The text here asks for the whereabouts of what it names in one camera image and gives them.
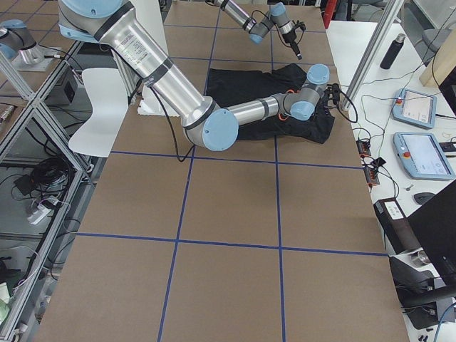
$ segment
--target black bottle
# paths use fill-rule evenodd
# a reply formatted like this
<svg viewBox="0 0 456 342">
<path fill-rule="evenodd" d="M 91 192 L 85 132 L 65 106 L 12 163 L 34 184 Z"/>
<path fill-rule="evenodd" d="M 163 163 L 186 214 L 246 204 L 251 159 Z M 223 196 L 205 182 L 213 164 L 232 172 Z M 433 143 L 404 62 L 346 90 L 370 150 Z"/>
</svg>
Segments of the black bottle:
<svg viewBox="0 0 456 342">
<path fill-rule="evenodd" d="M 380 67 L 382 69 L 389 69 L 391 64 L 398 56 L 399 51 L 404 46 L 405 34 L 399 33 L 398 37 L 391 43 L 390 48 L 386 51 L 385 57 L 383 57 Z"/>
</svg>

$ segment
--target touchscreen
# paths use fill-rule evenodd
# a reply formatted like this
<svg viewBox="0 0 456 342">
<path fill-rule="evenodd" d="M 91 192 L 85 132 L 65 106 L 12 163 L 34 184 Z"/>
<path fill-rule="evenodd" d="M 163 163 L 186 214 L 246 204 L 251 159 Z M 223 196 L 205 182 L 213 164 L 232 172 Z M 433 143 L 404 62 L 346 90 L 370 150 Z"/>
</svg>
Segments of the touchscreen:
<svg viewBox="0 0 456 342">
<path fill-rule="evenodd" d="M 411 91 L 405 92 L 404 106 L 402 115 L 405 118 L 420 121 L 422 123 L 430 122 L 432 109 L 432 98 Z"/>
<path fill-rule="evenodd" d="M 445 163 L 428 135 L 404 135 L 412 160 L 421 174 L 449 175 Z"/>
</svg>

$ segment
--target robotic arm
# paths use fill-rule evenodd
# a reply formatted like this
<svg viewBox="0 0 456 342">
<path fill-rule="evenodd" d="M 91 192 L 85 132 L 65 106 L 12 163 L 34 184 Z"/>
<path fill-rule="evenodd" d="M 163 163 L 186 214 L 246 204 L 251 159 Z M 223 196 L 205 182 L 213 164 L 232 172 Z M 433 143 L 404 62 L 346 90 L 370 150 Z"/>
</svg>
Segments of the robotic arm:
<svg viewBox="0 0 456 342">
<path fill-rule="evenodd" d="M 328 67 L 317 64 L 309 70 L 300 93 L 220 108 L 211 97 L 198 92 L 138 23 L 135 7 L 128 0 L 58 0 L 58 5 L 64 36 L 111 46 L 179 114 L 187 138 L 209 150 L 229 148 L 239 125 L 245 123 L 278 113 L 309 119 L 329 80 Z"/>
<path fill-rule="evenodd" d="M 296 43 L 296 30 L 306 30 L 304 23 L 297 21 L 292 23 L 286 14 L 285 6 L 279 2 L 272 6 L 271 11 L 267 12 L 259 23 L 250 17 L 232 0 L 207 0 L 209 3 L 219 6 L 226 14 L 236 21 L 246 32 L 249 33 L 250 39 L 259 44 L 263 41 L 265 35 L 270 32 L 274 25 L 277 26 L 279 33 L 282 35 L 284 42 L 289 44 L 296 57 L 301 60 L 302 55 Z"/>
<path fill-rule="evenodd" d="M 41 47 L 27 29 L 26 24 L 18 19 L 7 20 L 0 23 L 0 51 L 8 59 L 19 53 L 25 64 L 42 62 L 44 54 Z"/>
</svg>

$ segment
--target computer mouse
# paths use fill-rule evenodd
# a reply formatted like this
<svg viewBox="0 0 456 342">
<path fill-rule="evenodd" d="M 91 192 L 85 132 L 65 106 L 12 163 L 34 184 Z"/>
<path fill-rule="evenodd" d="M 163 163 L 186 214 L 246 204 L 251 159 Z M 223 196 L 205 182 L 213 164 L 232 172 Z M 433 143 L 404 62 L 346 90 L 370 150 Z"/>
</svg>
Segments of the computer mouse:
<svg viewBox="0 0 456 342">
<path fill-rule="evenodd" d="M 419 205 L 423 205 L 423 204 L 425 204 L 428 200 L 430 200 L 431 198 L 433 198 L 434 196 L 435 196 L 435 194 L 433 194 L 433 193 L 431 193 L 431 192 L 419 192 L 419 193 L 413 195 L 413 199 L 414 199 L 415 202 L 417 202 Z"/>
</svg>

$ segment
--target black monitor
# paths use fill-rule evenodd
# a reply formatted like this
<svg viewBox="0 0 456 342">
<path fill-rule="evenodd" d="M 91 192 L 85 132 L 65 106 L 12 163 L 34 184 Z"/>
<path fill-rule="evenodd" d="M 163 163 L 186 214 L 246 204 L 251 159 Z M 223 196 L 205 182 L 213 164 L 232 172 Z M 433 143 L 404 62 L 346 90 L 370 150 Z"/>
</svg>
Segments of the black monitor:
<svg viewBox="0 0 456 342">
<path fill-rule="evenodd" d="M 396 259 L 390 263 L 400 302 L 412 308 L 405 312 L 414 327 L 425 328 L 436 324 L 456 297 L 456 181 L 413 212 L 408 222 L 440 279 Z M 444 320 L 454 321 L 454 313 Z"/>
<path fill-rule="evenodd" d="M 413 212 L 408 222 L 442 280 L 456 285 L 456 182 Z"/>
</svg>

